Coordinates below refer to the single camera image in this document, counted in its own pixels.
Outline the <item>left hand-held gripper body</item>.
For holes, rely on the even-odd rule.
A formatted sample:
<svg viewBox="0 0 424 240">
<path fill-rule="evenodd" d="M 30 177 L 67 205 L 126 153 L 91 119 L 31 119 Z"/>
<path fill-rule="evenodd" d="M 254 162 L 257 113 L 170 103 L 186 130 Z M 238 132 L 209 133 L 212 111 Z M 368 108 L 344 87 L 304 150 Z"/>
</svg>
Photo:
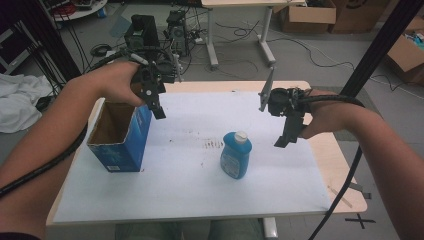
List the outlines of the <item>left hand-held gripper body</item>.
<svg viewBox="0 0 424 240">
<path fill-rule="evenodd" d="M 148 60 L 140 54 L 132 53 L 131 59 L 145 67 L 150 67 L 153 75 L 163 83 L 182 82 L 182 65 L 180 56 L 175 53 L 164 53 L 162 59 Z"/>
</svg>

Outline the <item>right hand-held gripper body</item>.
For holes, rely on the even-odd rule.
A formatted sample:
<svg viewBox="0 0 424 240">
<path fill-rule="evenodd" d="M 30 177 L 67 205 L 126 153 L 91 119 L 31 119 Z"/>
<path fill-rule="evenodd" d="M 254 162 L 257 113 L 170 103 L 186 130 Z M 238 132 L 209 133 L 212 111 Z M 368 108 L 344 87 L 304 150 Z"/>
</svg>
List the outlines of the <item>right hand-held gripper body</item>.
<svg viewBox="0 0 424 240">
<path fill-rule="evenodd" d="M 263 112 L 268 107 L 268 112 L 272 116 L 289 116 L 294 111 L 300 112 L 302 115 L 310 113 L 311 108 L 307 103 L 301 103 L 302 90 L 299 88 L 272 88 L 274 67 L 270 68 L 267 80 L 258 93 L 260 98 L 259 110 Z"/>
</svg>

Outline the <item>blue cardboard box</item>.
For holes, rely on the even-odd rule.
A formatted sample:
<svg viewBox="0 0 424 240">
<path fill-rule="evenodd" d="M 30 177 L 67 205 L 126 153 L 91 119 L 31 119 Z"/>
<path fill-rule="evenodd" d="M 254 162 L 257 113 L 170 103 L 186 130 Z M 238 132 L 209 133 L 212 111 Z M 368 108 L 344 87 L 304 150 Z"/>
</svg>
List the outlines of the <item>blue cardboard box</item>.
<svg viewBox="0 0 424 240">
<path fill-rule="evenodd" d="M 87 140 L 109 172 L 139 172 L 152 113 L 146 105 L 104 102 Z"/>
</svg>

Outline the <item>blue bottle with white cap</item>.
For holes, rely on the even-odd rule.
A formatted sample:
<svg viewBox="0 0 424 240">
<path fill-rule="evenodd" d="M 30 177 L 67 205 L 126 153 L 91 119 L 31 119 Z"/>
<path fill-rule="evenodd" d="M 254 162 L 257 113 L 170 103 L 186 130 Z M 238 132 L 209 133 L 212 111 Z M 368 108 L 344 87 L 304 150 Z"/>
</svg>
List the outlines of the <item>blue bottle with white cap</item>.
<svg viewBox="0 0 424 240">
<path fill-rule="evenodd" d="M 244 131 L 229 132 L 223 137 L 224 148 L 220 156 L 221 169 L 234 179 L 245 176 L 249 165 L 252 143 Z"/>
</svg>

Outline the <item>person's right hand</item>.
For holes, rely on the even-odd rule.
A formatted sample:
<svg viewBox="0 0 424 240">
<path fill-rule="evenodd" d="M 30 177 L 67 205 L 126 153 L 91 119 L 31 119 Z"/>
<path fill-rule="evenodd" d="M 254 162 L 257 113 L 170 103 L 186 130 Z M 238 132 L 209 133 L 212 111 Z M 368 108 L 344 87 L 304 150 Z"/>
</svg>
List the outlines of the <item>person's right hand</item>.
<svg viewBox="0 0 424 240">
<path fill-rule="evenodd" d="M 310 139 L 321 133 L 350 130 L 363 107 L 341 101 L 317 101 L 310 104 L 312 121 L 300 137 Z"/>
</svg>

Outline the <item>grey computer tower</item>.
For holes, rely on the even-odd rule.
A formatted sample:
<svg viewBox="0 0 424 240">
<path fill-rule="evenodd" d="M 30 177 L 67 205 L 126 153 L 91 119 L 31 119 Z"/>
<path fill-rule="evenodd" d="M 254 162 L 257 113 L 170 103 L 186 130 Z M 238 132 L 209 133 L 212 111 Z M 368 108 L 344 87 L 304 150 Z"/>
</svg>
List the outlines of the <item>grey computer tower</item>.
<svg viewBox="0 0 424 240">
<path fill-rule="evenodd" d="M 185 12 L 183 10 L 171 10 L 166 22 L 168 24 L 166 32 L 171 42 L 171 50 L 179 56 L 187 56 L 189 51 Z"/>
</svg>

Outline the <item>black box device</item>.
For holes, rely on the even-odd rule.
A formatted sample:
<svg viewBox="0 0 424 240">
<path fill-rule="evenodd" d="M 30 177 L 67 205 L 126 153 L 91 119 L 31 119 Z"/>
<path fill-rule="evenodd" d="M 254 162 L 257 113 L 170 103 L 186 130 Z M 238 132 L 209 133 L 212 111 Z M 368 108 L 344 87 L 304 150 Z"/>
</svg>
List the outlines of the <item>black box device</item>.
<svg viewBox="0 0 424 240">
<path fill-rule="evenodd" d="M 130 49 L 145 46 L 159 47 L 155 18 L 152 15 L 132 15 L 131 24 L 124 34 L 124 39 Z"/>
</svg>

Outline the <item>brown cardboard box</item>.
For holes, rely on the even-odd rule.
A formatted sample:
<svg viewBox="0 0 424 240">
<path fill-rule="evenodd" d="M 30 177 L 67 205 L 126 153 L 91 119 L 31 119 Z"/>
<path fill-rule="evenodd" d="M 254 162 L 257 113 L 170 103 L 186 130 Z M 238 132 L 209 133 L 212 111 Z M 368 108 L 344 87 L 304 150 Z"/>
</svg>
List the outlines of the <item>brown cardboard box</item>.
<svg viewBox="0 0 424 240">
<path fill-rule="evenodd" d="M 306 0 L 280 11 L 281 30 L 285 33 L 326 33 L 336 22 L 336 6 L 331 0 Z"/>
<path fill-rule="evenodd" d="M 383 15 L 390 0 L 331 0 L 336 6 L 336 22 L 329 27 L 333 34 L 370 32 Z"/>
</svg>

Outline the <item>white table leg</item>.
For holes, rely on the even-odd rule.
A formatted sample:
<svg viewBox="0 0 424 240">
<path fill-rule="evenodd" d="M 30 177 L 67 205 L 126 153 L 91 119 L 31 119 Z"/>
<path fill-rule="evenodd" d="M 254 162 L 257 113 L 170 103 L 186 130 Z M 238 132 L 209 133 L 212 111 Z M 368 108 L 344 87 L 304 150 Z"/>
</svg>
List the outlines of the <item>white table leg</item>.
<svg viewBox="0 0 424 240">
<path fill-rule="evenodd" d="M 262 219 L 264 237 L 266 240 L 278 240 L 278 231 L 276 220 L 273 217 Z"/>
</svg>

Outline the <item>white desk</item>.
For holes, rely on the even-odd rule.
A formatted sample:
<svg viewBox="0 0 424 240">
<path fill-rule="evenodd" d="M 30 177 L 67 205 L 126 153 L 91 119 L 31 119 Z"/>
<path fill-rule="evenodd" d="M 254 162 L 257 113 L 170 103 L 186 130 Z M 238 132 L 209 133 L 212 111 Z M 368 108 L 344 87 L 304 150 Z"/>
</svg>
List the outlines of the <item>white desk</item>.
<svg viewBox="0 0 424 240">
<path fill-rule="evenodd" d="M 270 21 L 275 6 L 293 6 L 303 4 L 305 0 L 201 0 L 202 6 L 207 9 L 207 37 L 206 37 L 206 48 L 209 56 L 209 61 L 212 69 L 216 69 L 219 66 L 217 54 L 213 43 L 213 25 L 215 24 L 214 12 L 215 8 L 226 8 L 226 7 L 253 7 L 253 6 L 264 6 L 264 27 L 262 33 L 257 36 L 258 44 L 262 49 L 266 63 L 272 66 L 276 59 L 267 43 L 267 35 L 269 31 Z"/>
</svg>

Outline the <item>round white table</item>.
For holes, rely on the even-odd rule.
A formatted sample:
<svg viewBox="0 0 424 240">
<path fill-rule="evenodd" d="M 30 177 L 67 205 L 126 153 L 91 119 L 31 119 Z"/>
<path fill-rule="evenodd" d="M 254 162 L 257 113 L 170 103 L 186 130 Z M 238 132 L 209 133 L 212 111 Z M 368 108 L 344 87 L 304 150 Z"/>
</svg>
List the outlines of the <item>round white table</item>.
<svg viewBox="0 0 424 240">
<path fill-rule="evenodd" d="M 48 13 L 55 21 L 75 20 L 88 15 L 95 14 L 102 10 L 108 0 L 87 0 L 88 5 L 75 5 L 72 0 L 63 0 L 61 3 L 54 4 Z"/>
</svg>

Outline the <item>black stand pole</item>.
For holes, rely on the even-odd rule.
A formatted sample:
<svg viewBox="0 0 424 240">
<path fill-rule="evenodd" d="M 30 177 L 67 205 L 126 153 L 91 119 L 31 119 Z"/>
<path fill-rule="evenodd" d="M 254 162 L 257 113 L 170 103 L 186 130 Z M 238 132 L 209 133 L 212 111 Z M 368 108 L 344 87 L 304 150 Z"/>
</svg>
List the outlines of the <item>black stand pole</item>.
<svg viewBox="0 0 424 240">
<path fill-rule="evenodd" d="M 356 97 L 384 56 L 424 6 L 424 0 L 399 0 L 383 24 L 340 94 Z"/>
</svg>

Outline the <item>white sheet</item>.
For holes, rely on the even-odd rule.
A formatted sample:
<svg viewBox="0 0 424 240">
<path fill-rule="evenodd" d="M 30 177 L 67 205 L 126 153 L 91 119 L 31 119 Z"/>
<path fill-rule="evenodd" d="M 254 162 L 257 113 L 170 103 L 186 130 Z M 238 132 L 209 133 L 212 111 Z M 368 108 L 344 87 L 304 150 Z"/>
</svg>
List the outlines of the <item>white sheet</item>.
<svg viewBox="0 0 424 240">
<path fill-rule="evenodd" d="M 167 93 L 150 124 L 141 169 L 110 173 L 88 147 L 69 171 L 53 221 L 178 220 L 323 213 L 331 201 L 310 144 L 275 147 L 284 120 L 259 109 L 255 92 Z M 220 167 L 223 137 L 253 144 L 246 175 Z"/>
</svg>

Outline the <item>black tape cross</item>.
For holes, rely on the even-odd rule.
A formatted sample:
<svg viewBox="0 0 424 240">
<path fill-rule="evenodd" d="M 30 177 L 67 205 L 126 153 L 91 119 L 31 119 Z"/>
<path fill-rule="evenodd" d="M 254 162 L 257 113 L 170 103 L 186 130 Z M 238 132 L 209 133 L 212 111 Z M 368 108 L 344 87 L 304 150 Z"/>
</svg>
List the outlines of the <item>black tape cross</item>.
<svg viewBox="0 0 424 240">
<path fill-rule="evenodd" d="M 366 223 L 376 223 L 375 220 L 372 219 L 364 219 L 361 217 L 361 215 L 359 213 L 356 214 L 355 218 L 345 218 L 346 222 L 355 222 L 355 223 L 359 223 L 362 229 L 365 229 L 365 224 Z"/>
</svg>

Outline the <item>open cardboard box with contents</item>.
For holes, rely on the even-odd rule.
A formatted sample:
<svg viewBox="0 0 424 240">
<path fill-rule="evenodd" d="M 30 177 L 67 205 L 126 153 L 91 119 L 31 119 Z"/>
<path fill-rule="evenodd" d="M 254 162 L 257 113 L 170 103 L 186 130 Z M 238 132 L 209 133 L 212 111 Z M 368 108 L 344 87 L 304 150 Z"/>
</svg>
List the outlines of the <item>open cardboard box with contents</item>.
<svg viewBox="0 0 424 240">
<path fill-rule="evenodd" d="M 424 17 L 415 17 L 387 54 L 388 64 L 406 83 L 424 86 Z"/>
</svg>

